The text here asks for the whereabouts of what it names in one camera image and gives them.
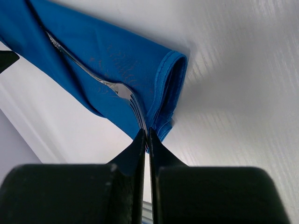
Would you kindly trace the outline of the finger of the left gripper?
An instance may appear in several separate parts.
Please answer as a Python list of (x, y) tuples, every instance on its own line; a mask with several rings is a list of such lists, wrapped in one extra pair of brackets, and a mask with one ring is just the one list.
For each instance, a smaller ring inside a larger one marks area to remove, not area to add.
[(8, 67), (18, 61), (20, 57), (13, 51), (1, 50), (0, 51), (0, 73), (5, 71)]

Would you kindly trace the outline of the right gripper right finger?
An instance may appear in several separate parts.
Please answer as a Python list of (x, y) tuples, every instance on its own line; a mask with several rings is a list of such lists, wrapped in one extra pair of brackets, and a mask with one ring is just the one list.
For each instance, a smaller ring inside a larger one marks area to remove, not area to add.
[(156, 224), (287, 224), (266, 171), (257, 167), (190, 167), (149, 129), (153, 222)]

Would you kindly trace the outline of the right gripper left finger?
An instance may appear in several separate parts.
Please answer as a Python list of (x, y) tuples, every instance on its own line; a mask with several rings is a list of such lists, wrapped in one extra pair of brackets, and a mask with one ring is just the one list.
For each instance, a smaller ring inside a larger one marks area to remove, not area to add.
[(23, 164), (0, 188), (3, 224), (139, 224), (145, 132), (106, 164)]

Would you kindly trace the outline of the silver fork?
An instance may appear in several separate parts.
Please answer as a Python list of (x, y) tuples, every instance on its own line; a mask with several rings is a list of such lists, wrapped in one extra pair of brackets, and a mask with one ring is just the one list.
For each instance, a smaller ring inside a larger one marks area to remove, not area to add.
[(89, 70), (83, 63), (75, 56), (73, 55), (67, 48), (65, 48), (48, 30), (45, 30), (45, 33), (49, 37), (50, 41), (52, 42), (53, 46), (55, 46), (56, 49), (61, 51), (65, 56), (67, 56), (69, 59), (71, 59), (78, 67), (80, 67), (85, 73), (90, 75), (92, 78), (100, 82), (101, 84), (109, 87), (119, 98), (124, 99), (128, 105), (131, 107), (135, 118), (137, 120), (138, 126), (140, 129), (143, 129), (145, 131), (146, 135), (146, 141), (145, 141), (145, 150), (148, 151), (148, 129), (146, 126), (143, 110), (140, 106), (140, 103), (138, 102), (137, 97), (135, 96), (134, 92), (126, 86), (124, 83), (115, 83), (115, 82), (109, 82), (105, 79), (102, 79), (98, 77), (94, 72)]

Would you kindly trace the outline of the blue satin napkin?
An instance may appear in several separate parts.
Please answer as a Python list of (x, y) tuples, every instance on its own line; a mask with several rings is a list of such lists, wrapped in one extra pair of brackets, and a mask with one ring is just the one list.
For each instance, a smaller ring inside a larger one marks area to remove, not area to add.
[(128, 86), (146, 126), (166, 137), (186, 74), (184, 54), (47, 0), (1, 1), (0, 40), (131, 138), (139, 129), (129, 105), (56, 49), (51, 36), (97, 77)]

